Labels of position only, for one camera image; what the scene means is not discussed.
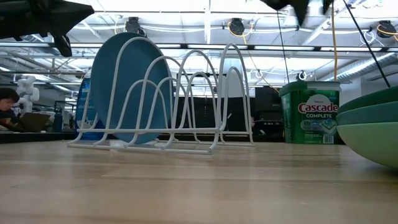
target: dish rack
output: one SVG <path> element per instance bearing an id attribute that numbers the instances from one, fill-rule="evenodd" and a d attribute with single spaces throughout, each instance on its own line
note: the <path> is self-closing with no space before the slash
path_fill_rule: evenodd
<path id="1" fill-rule="evenodd" d="M 169 56 L 161 56 L 156 58 L 148 67 L 145 77 L 142 80 L 139 80 L 135 83 L 133 83 L 128 91 L 128 93 L 126 94 L 126 98 L 124 100 L 124 106 L 120 115 L 120 119 L 119 119 L 119 123 L 116 126 L 116 128 L 109 128 L 110 126 L 110 119 L 111 119 L 111 115 L 112 115 L 112 106 L 113 106 L 113 101 L 114 101 L 114 92 L 116 89 L 116 81 L 118 80 L 118 67 L 119 67 L 119 63 L 120 63 L 120 58 L 121 55 L 124 51 L 124 49 L 127 47 L 128 44 L 130 44 L 133 41 L 137 41 L 137 40 L 144 40 L 147 41 L 149 43 L 151 43 L 154 47 L 156 47 L 159 51 L 160 49 L 155 45 L 155 43 L 151 42 L 149 39 L 144 38 L 144 37 L 135 37 L 132 38 L 130 40 L 128 40 L 120 49 L 119 51 L 119 55 L 118 55 L 118 59 L 116 61 L 116 67 L 115 67 L 115 72 L 114 72 L 114 77 L 113 77 L 113 89 L 111 90 L 111 98 L 109 101 L 109 111 L 108 111 L 108 118 L 106 121 L 102 121 L 105 124 L 105 128 L 104 129 L 95 129 L 94 127 L 96 126 L 97 122 L 98 122 L 98 114 L 96 115 L 96 118 L 94 120 L 94 123 L 92 124 L 92 126 L 90 128 L 81 128 L 81 129 L 77 129 L 78 132 L 78 136 L 76 137 L 75 140 L 71 141 L 68 143 L 68 147 L 82 147 L 82 148 L 90 148 L 90 149 L 104 149 L 104 150 L 117 150 L 117 151 L 131 151 L 131 152 L 177 152 L 177 153 L 190 153 L 190 154 L 211 154 L 216 146 L 218 144 L 223 145 L 223 146 L 245 146 L 245 147 L 253 147 L 254 143 L 253 143 L 253 139 L 252 139 L 252 130 L 251 130 L 251 112 L 250 112 L 250 100 L 249 100 L 249 88 L 248 88 L 248 76 L 246 73 L 246 68 L 244 66 L 244 62 L 243 62 L 243 58 L 242 58 L 242 54 L 238 49 L 238 46 L 236 46 L 235 44 L 228 44 L 223 51 L 223 54 L 221 56 L 221 62 L 220 62 L 220 69 L 219 69 L 219 74 L 223 74 L 223 66 L 224 66 L 224 59 L 225 59 L 225 55 L 227 53 L 227 51 L 230 50 L 236 50 L 239 58 L 241 60 L 242 63 L 242 67 L 243 67 L 243 72 L 244 72 L 244 78 L 242 76 L 242 74 L 239 72 L 239 70 L 236 67 L 231 67 L 228 69 L 228 72 L 226 73 L 226 77 L 223 77 L 222 75 L 219 75 L 218 77 L 216 76 L 215 73 L 215 69 L 213 67 L 213 65 L 210 62 L 210 59 L 200 50 L 191 50 L 189 53 L 186 54 L 186 56 L 184 56 L 181 64 L 175 60 L 172 57 Z M 187 58 L 191 55 L 191 54 L 199 54 L 202 55 L 206 61 L 209 64 L 209 67 L 211 68 L 211 71 L 213 73 L 213 76 L 215 78 L 215 86 L 212 85 L 212 83 L 210 82 L 210 79 L 208 78 L 208 76 L 203 73 L 203 72 L 196 72 L 194 73 L 190 78 L 188 77 L 187 73 L 185 72 L 185 70 L 183 69 L 183 66 L 185 64 L 185 62 L 187 61 Z M 178 66 L 179 66 L 179 72 L 177 74 L 177 78 L 172 77 L 170 69 L 169 70 L 169 77 L 164 78 L 161 82 L 159 82 L 158 84 L 150 81 L 148 79 L 150 71 L 152 70 L 152 67 L 159 61 L 166 61 L 166 60 L 171 60 L 173 62 L 175 62 Z M 245 127 L 246 127 L 246 131 L 224 131 L 225 127 L 226 127 L 226 122 L 227 122 L 227 108 L 228 108 L 228 80 L 231 78 L 231 76 L 233 75 L 233 71 L 236 72 L 240 84 L 241 84 L 241 93 L 244 96 L 243 97 L 243 109 L 244 109 L 244 121 L 245 121 Z M 213 100 L 213 112 L 214 112 L 214 116 L 215 116 L 215 127 L 214 128 L 196 128 L 196 121 L 195 121 L 195 107 L 193 104 L 193 91 L 192 91 L 192 81 L 195 77 L 197 76 L 202 76 L 205 78 L 205 80 L 207 81 L 207 84 L 210 87 L 211 90 L 211 96 L 212 96 L 212 100 Z M 184 86 L 181 85 L 181 79 L 182 78 L 186 78 L 188 81 L 188 85 L 187 88 L 185 89 Z M 136 128 L 135 129 L 121 129 L 120 126 L 122 124 L 123 118 L 124 118 L 124 112 L 126 110 L 126 106 L 127 103 L 129 101 L 129 96 L 130 96 L 130 92 L 134 89 L 137 88 L 136 85 L 142 83 L 142 87 L 141 87 L 141 100 L 139 103 L 139 108 L 138 108 L 138 117 L 137 117 L 137 124 L 136 124 Z M 166 113 L 166 105 L 165 105 L 165 101 L 164 101 L 164 96 L 163 93 L 160 90 L 160 87 L 163 84 L 169 84 L 170 87 L 170 117 L 167 117 L 167 113 Z M 142 107 L 143 107 L 143 102 L 144 102 L 144 98 L 145 98 L 145 89 L 146 89 L 146 85 L 152 85 L 154 87 L 156 87 L 155 90 L 155 95 L 152 101 L 152 108 L 150 110 L 150 114 L 149 114 L 149 119 L 147 122 L 147 126 L 146 128 L 140 128 L 140 124 L 141 124 L 141 114 L 142 114 Z M 172 105 L 173 100 L 172 98 L 173 96 L 173 85 L 175 85 L 176 88 L 176 94 L 175 94 L 175 100 L 174 100 L 174 105 Z M 223 110 L 221 110 L 221 100 L 215 100 L 215 96 L 216 93 L 214 91 L 214 87 L 217 89 L 217 92 L 220 93 L 220 96 L 224 96 L 224 105 L 223 105 Z M 180 93 L 180 89 L 183 91 L 184 96 L 179 96 Z M 91 93 L 91 88 L 89 88 L 88 90 L 88 95 L 87 95 L 87 99 L 90 99 L 90 93 Z M 167 123 L 165 124 L 165 129 L 151 129 L 150 128 L 150 122 L 151 122 L 151 118 L 153 116 L 153 112 L 155 110 L 155 102 L 157 97 L 160 96 L 162 102 L 163 102 L 163 114 L 165 116 L 165 122 L 167 122 L 167 120 L 171 120 L 171 127 L 169 127 L 167 125 Z M 178 103 L 179 103 L 179 98 L 180 97 L 184 97 L 184 104 L 183 104 L 183 111 L 182 111 L 182 118 L 181 118 L 181 122 L 179 127 L 176 127 L 176 123 L 177 123 L 177 108 L 178 108 Z M 89 100 L 86 100 L 85 102 L 85 109 L 83 112 L 83 118 L 86 117 L 87 114 L 87 108 L 88 108 L 88 102 Z M 186 116 L 188 116 L 188 127 L 189 128 L 183 128 L 184 126 L 184 122 Z M 81 137 L 83 135 L 83 133 L 92 133 L 92 132 L 96 132 L 96 133 L 104 133 L 102 139 L 100 139 L 99 141 L 81 141 Z M 122 144 L 120 143 L 111 143 L 110 141 L 107 141 L 108 135 L 109 134 L 113 134 L 113 133 L 134 133 L 134 138 L 133 140 L 131 140 L 130 142 L 124 142 Z M 168 133 L 170 134 L 169 140 L 167 141 L 161 141 L 158 139 L 153 140 L 152 142 L 149 142 L 147 144 L 134 144 L 138 135 L 140 134 L 144 134 L 144 133 Z M 195 141 L 179 141 L 176 137 L 175 134 L 176 133 L 184 133 L 184 134 L 193 134 L 193 137 L 195 138 Z M 214 140 L 213 142 L 203 142 L 200 141 L 198 139 L 197 134 L 214 134 Z M 240 135 L 248 135 L 250 142 L 245 142 L 245 143 L 238 143 L 238 142 L 226 142 L 223 138 L 224 134 L 240 134 Z M 198 149 L 176 149 L 173 148 L 172 146 L 174 145 L 174 143 L 182 143 L 182 144 L 196 144 L 196 145 L 210 145 L 208 146 L 208 148 L 206 148 L 206 150 L 198 150 Z"/>

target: green bowl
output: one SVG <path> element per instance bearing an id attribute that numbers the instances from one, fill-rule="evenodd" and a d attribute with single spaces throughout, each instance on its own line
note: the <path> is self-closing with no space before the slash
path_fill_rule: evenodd
<path id="1" fill-rule="evenodd" d="M 398 122 L 337 126 L 342 140 L 360 156 L 398 169 Z"/>
<path id="2" fill-rule="evenodd" d="M 339 125 L 398 122 L 398 101 L 365 106 L 337 115 Z"/>
<path id="3" fill-rule="evenodd" d="M 368 95 L 361 96 L 340 106 L 337 113 L 362 108 L 364 106 L 378 105 L 398 101 L 398 86 L 380 90 Z"/>

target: black cable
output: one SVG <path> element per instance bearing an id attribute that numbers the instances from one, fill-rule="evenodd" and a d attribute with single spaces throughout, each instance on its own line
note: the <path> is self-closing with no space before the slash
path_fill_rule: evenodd
<path id="1" fill-rule="evenodd" d="M 374 55 L 371 46 L 369 45 L 368 41 L 365 39 L 365 35 L 362 33 L 361 28 L 359 27 L 358 23 L 356 22 L 356 19 L 354 18 L 353 13 L 352 13 L 351 10 L 349 9 L 349 5 L 347 4 L 346 0 L 343 0 L 343 2 L 344 2 L 344 4 L 346 5 L 349 14 L 350 14 L 351 17 L 353 18 L 354 23 L 355 23 L 355 26 L 356 26 L 356 28 L 359 30 L 359 33 L 361 34 L 362 39 L 364 40 L 366 46 L 368 47 L 369 52 L 371 53 L 372 58 L 373 58 L 374 62 L 376 63 L 377 68 L 379 69 L 380 74 L 381 74 L 381 76 L 383 77 L 383 79 L 384 79 L 384 81 L 385 81 L 387 87 L 390 88 L 390 87 L 391 87 L 391 86 L 390 86 L 390 83 L 388 82 L 388 80 L 387 80 L 387 78 L 386 78 L 386 75 L 384 74 L 384 72 L 383 72 L 383 70 L 382 70 L 382 68 L 381 68 L 381 66 L 380 66 L 380 63 L 377 61 L 377 58 L 376 58 L 376 56 Z"/>
<path id="2" fill-rule="evenodd" d="M 284 38 L 282 37 L 282 29 L 280 28 L 279 11 L 278 11 L 278 10 L 276 10 L 276 14 L 277 14 L 277 17 L 278 17 L 280 42 L 282 43 L 282 51 L 283 51 L 283 53 L 284 53 L 284 59 L 285 59 L 285 68 L 286 68 L 287 83 L 290 83 L 290 80 L 289 80 L 289 71 L 287 70 L 287 62 L 286 62 Z"/>

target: cascade logo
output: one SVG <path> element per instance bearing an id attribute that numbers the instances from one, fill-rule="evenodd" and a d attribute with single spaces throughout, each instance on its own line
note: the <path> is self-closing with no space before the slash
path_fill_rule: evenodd
<path id="1" fill-rule="evenodd" d="M 311 96 L 306 103 L 299 104 L 298 111 L 302 114 L 316 112 L 336 113 L 338 105 L 333 104 L 326 96 L 317 94 Z"/>

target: person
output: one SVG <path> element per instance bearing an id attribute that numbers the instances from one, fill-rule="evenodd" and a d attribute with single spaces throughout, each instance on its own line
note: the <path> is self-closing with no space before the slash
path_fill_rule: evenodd
<path id="1" fill-rule="evenodd" d="M 0 122 L 9 124 L 16 117 L 11 108 L 18 101 L 19 95 L 15 90 L 0 88 Z"/>

